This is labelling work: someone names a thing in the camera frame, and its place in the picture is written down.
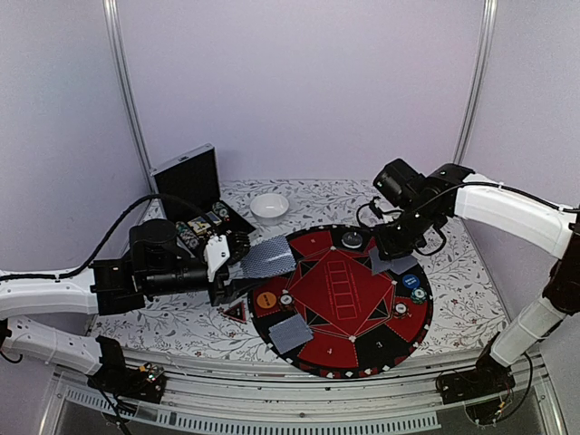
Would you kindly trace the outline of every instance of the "floral tablecloth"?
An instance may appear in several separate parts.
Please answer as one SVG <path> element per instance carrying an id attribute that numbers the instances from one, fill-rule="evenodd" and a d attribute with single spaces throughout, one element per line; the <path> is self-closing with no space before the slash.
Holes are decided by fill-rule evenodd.
<path id="1" fill-rule="evenodd" d="M 356 225 L 356 209 L 377 195 L 370 182 L 357 180 L 228 181 L 221 188 L 222 199 L 256 226 L 262 239 L 324 224 Z M 251 199 L 267 192 L 279 192 L 291 204 L 284 222 L 273 227 L 256 223 L 249 211 Z M 362 216 L 372 221 L 368 213 Z M 154 202 L 145 219 L 161 217 L 160 206 Z M 443 232 L 449 241 L 441 252 L 417 256 L 430 280 L 434 314 L 426 339 L 411 357 L 482 347 L 507 324 L 462 222 L 452 219 Z M 438 243 L 433 236 L 425 250 Z M 239 269 L 232 270 L 233 276 L 239 273 Z M 90 334 L 105 335 L 125 347 L 143 351 L 285 363 L 266 347 L 251 321 L 241 324 L 228 319 L 222 315 L 224 308 L 210 306 L 206 294 L 164 296 L 139 311 L 97 317 Z"/>

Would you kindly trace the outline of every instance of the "bowl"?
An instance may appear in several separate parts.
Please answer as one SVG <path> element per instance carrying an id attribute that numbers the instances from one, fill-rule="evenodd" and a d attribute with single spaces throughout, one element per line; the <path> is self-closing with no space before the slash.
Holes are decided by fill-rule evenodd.
<path id="1" fill-rule="evenodd" d="M 250 203 L 250 211 L 261 224 L 276 225 L 290 208 L 288 199 L 277 193 L 258 195 Z"/>

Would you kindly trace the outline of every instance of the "blue disc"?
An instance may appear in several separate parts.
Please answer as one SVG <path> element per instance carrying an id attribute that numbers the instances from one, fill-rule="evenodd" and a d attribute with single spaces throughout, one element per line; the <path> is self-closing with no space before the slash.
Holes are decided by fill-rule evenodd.
<path id="1" fill-rule="evenodd" d="M 405 287 L 407 288 L 417 288 L 421 282 L 419 281 L 419 278 L 415 275 L 405 275 L 402 278 L 402 283 L 405 285 Z"/>

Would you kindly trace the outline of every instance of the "white wall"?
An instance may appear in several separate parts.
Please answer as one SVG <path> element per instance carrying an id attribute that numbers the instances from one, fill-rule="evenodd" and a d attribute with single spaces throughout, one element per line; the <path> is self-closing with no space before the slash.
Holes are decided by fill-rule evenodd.
<path id="1" fill-rule="evenodd" d="M 102 2 L 0 3 L 0 269 L 79 265 L 146 193 Z M 117 256 L 127 226 L 107 247 Z M 79 332 L 82 316 L 48 319 Z M 38 431 L 52 367 L 0 360 L 0 433 Z"/>
<path id="2" fill-rule="evenodd" d="M 499 2 L 496 32 L 466 161 L 487 176 L 569 205 L 580 203 L 580 4 Z M 470 226 L 512 315 L 531 302 L 554 260 Z M 543 344 L 570 434 L 580 433 L 580 318 Z"/>
<path id="3" fill-rule="evenodd" d="M 373 177 L 451 159 L 480 0 L 119 3 L 153 166 L 206 142 L 222 179 Z"/>

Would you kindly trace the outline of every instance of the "metal vent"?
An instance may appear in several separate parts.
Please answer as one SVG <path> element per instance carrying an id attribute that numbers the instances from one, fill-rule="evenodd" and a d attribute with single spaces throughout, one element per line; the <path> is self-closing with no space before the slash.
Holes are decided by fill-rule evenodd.
<path id="1" fill-rule="evenodd" d="M 66 398 L 87 408 L 113 414 L 109 404 L 96 391 L 68 386 Z M 180 411 L 155 410 L 152 406 L 140 408 L 135 416 L 121 414 L 134 421 L 203 435 L 382 435 L 418 433 L 441 427 L 435 412 L 381 420 L 303 424 L 198 417 Z"/>

